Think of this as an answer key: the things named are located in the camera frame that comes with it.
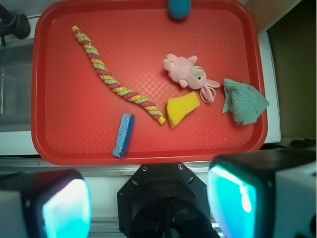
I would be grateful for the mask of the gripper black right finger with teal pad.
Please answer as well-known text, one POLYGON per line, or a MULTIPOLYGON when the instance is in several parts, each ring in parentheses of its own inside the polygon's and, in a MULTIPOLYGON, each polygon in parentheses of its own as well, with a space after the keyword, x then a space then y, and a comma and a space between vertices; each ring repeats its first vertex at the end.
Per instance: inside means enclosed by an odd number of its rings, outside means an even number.
POLYGON ((216 156, 207 195, 227 238, 314 238, 317 155, 270 149, 216 156))

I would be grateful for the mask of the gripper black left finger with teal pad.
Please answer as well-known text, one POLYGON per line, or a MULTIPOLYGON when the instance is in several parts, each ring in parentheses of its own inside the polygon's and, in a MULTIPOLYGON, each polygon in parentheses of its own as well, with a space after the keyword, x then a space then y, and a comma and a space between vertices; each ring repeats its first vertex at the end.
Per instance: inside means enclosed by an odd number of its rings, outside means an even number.
POLYGON ((91 219, 90 188, 76 170, 0 178, 2 238, 87 238, 91 219))

